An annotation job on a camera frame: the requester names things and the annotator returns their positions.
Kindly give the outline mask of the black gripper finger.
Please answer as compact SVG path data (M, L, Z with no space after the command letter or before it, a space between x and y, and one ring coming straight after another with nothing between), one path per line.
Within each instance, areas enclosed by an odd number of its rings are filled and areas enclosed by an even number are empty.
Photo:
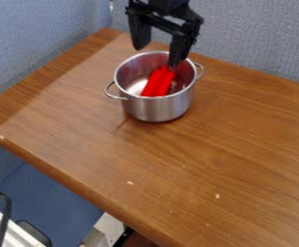
M150 25L137 14L129 14L130 42L136 50L144 48L150 42Z
M174 31L170 34L168 49L168 67L174 69L178 63L186 58L192 45L197 41L197 32Z

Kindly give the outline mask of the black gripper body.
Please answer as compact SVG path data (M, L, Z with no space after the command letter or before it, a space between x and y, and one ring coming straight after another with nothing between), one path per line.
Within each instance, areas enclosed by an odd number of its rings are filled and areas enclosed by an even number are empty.
M137 14L150 25L162 26L166 33L172 28L166 24L165 17L170 16L182 21L182 32L200 32L204 24L202 17L190 9L189 0L128 0L125 13Z

